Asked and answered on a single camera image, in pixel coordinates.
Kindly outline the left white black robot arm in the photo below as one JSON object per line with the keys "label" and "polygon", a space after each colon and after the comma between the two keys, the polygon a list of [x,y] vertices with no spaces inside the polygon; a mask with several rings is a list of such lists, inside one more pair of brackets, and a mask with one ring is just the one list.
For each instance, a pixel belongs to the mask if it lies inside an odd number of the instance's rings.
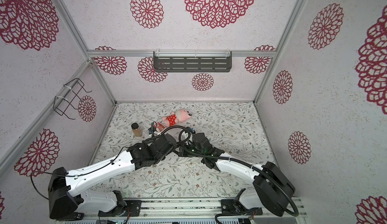
{"label": "left white black robot arm", "polygon": [[89,191],[89,188],[115,176],[150,167],[164,160],[167,155],[191,140],[195,131],[179,126],[180,135],[176,140],[166,128],[157,136],[132,146],[124,146],[120,152],[109,159],[75,170],[58,168],[50,173],[48,185],[49,218],[60,220],[73,214],[98,212],[102,217],[113,217],[127,209],[122,193]]}

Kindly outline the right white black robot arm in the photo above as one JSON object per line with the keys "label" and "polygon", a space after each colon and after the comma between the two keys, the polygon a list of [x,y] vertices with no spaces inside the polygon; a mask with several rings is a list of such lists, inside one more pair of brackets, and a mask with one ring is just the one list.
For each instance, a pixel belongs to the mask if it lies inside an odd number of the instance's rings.
{"label": "right white black robot arm", "polygon": [[277,217],[285,213],[299,216],[292,199],[295,187],[274,163],[247,163],[214,147],[205,134],[189,128],[180,131],[178,146],[180,156],[199,157],[209,169],[234,175],[251,184],[251,189],[241,189],[233,200],[221,202],[222,213],[215,216],[217,223],[220,217],[261,215],[263,209]]}

